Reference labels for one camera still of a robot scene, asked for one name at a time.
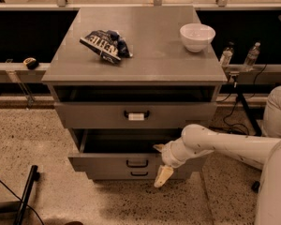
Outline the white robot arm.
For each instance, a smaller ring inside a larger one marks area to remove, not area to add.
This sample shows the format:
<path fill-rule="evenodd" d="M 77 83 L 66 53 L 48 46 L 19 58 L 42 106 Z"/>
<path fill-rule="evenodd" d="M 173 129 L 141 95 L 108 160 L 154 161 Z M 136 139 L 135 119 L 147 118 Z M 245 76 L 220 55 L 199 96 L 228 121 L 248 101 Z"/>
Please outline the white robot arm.
<path fill-rule="evenodd" d="M 214 151 L 261 170 L 254 225 L 281 225 L 281 139 L 214 132 L 201 125 L 188 125 L 181 137 L 157 144 L 161 153 L 155 186 L 162 187 L 175 169 L 193 158 Z"/>

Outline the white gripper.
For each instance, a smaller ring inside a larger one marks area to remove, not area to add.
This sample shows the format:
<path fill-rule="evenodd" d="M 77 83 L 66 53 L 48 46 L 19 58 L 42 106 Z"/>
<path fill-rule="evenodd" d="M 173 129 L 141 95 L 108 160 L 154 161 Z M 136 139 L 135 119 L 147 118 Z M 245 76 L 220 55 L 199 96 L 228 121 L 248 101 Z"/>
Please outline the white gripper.
<path fill-rule="evenodd" d="M 174 169 L 184 165 L 194 155 L 194 151 L 187 148 L 182 139 L 166 144 L 155 144 L 153 148 L 161 153 L 162 161 L 165 164 L 159 166 L 154 182 L 156 188 L 161 188 L 173 175 Z"/>

